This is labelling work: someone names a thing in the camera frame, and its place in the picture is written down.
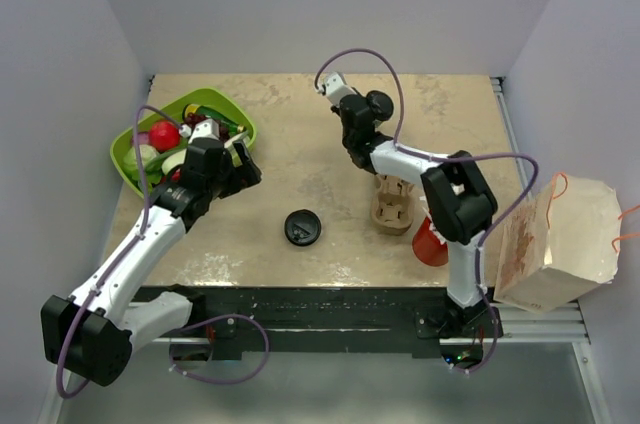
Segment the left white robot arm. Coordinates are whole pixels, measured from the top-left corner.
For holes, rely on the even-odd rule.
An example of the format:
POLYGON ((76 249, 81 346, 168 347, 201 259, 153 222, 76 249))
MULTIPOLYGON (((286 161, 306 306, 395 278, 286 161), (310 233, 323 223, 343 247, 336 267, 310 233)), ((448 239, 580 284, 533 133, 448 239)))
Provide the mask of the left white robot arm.
POLYGON ((261 180, 261 171, 241 140, 193 139, 176 182, 159 185, 125 239, 103 265, 69 296, 51 296, 41 309, 46 359, 55 364, 65 398, 65 372, 100 386, 112 384, 131 356, 162 335, 200 334, 207 324, 201 299, 181 286, 132 308, 148 275, 204 216, 213 200, 261 180))

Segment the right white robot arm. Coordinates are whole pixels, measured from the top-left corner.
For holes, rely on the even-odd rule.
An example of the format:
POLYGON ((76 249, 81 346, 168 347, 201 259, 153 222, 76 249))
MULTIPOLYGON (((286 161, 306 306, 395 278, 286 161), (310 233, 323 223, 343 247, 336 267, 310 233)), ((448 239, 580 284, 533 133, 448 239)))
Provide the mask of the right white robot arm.
POLYGON ((377 124, 394 111, 382 92, 362 95, 347 88, 330 102, 341 121, 342 145, 356 167, 423 188, 431 223, 448 248, 447 296, 456 306, 446 311, 445 323, 452 334, 469 336, 481 324, 475 306, 484 296, 483 244, 498 208, 478 165, 466 151, 428 153, 381 133, 377 124))

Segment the green bottle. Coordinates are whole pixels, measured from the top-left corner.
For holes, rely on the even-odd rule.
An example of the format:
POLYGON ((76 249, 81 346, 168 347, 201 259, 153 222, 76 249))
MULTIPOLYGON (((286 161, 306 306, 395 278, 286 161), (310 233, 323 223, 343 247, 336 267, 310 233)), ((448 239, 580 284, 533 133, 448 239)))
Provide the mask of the green bottle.
POLYGON ((184 118, 189 114, 189 113, 194 113, 194 114, 199 114, 199 115, 206 115, 209 116, 209 118, 213 119, 220 119, 221 121, 223 121, 230 129, 230 133, 241 133, 247 130, 247 128, 241 124, 236 123, 235 121, 232 121, 230 118, 226 117, 224 114, 222 114, 219 111, 216 111, 215 109, 208 107, 208 106, 204 106, 204 105, 200 105, 200 104, 188 104, 184 107, 183 112, 182 112, 182 118, 184 121, 184 118))

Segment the white daikon radish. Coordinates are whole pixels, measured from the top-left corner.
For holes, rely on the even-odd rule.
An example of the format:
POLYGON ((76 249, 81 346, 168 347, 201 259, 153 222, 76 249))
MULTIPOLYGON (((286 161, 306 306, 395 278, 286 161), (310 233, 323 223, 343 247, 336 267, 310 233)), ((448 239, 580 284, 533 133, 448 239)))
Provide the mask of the white daikon radish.
POLYGON ((171 156, 167 157, 162 165, 161 165, 161 170, 163 174, 169 174, 171 170, 173 170, 176 167, 181 166, 186 158, 186 150, 182 149, 174 154, 172 154, 171 156))

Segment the purple grapes bunch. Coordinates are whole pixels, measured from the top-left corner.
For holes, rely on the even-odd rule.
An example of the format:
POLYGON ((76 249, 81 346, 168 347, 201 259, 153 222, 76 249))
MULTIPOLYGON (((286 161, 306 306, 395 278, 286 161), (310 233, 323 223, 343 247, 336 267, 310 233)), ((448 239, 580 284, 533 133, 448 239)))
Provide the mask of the purple grapes bunch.
MULTIPOLYGON (((194 129, 197 124, 205 121, 206 119, 209 119, 209 116, 189 113, 184 118, 184 123, 189 125, 192 129, 194 129)), ((213 122, 217 125, 217 129, 218 129, 217 136, 222 141, 228 140, 230 138, 229 127, 220 119, 213 118, 213 122)))

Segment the red apple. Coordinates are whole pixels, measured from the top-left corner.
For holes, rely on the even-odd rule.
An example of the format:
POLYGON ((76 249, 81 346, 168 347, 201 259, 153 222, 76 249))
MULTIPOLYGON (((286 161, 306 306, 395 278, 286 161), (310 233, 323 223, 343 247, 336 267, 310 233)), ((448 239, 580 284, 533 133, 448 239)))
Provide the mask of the red apple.
POLYGON ((149 143, 159 153, 167 152, 177 147, 181 142, 179 130, 169 121, 156 121, 150 128, 149 143))

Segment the brown pulp cup carrier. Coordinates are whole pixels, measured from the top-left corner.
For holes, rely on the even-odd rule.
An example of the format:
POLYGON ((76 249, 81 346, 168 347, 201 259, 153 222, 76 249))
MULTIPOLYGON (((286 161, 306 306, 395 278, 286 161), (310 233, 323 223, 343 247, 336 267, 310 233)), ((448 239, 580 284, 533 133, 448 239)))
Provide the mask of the brown pulp cup carrier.
POLYGON ((375 174, 370 218, 382 234, 399 236, 414 222, 414 185, 395 176, 375 174))

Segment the red onion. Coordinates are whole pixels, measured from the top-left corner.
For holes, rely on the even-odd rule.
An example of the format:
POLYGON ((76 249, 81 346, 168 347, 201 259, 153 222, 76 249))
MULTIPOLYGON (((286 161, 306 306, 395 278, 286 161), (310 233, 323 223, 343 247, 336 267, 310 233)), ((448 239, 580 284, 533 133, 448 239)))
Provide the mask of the red onion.
POLYGON ((148 131, 141 131, 136 133, 130 141, 130 145, 134 146, 135 143, 138 143, 140 145, 149 145, 150 144, 150 137, 149 137, 149 132, 148 131))

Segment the green cabbage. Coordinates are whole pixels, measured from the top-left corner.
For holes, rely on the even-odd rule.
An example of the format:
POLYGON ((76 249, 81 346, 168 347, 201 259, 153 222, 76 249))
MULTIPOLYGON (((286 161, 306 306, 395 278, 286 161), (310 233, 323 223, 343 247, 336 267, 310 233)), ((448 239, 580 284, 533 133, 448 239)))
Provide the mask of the green cabbage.
POLYGON ((139 169, 144 170, 145 166, 158 156, 158 152, 151 145, 139 145, 131 147, 122 158, 121 169, 132 180, 139 179, 139 169), (140 154, 141 166, 138 166, 137 153, 140 154))

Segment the red cup holder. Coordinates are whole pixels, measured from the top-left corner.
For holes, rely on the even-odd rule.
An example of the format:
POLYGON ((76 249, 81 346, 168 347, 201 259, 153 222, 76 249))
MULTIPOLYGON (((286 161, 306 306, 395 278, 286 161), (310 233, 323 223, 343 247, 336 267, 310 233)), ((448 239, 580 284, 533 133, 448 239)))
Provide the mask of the red cup holder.
POLYGON ((448 263, 447 244, 438 242, 424 225, 424 220, 412 239, 412 250, 416 258, 427 266, 441 267, 448 263))

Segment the white wrapped straw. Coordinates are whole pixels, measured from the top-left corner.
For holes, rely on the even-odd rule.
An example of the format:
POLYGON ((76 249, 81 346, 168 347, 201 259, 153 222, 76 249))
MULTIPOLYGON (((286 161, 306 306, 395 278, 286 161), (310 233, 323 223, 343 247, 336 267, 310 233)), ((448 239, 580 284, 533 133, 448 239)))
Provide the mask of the white wrapped straw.
POLYGON ((436 229, 433 218, 431 216, 431 211, 429 209, 427 199, 425 196, 419 197, 421 208, 424 212, 424 225, 427 226, 429 232, 438 240, 441 245, 446 244, 446 239, 443 235, 436 229))

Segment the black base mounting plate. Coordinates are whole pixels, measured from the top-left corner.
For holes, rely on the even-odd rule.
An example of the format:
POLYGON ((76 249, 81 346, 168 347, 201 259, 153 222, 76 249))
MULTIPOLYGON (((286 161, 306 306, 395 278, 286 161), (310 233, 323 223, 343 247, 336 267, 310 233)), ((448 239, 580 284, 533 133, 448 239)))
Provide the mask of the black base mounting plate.
POLYGON ((443 288, 189 287, 194 315, 184 343, 208 343, 216 360, 245 352, 408 354, 470 366, 503 335, 499 311, 455 308, 443 288))

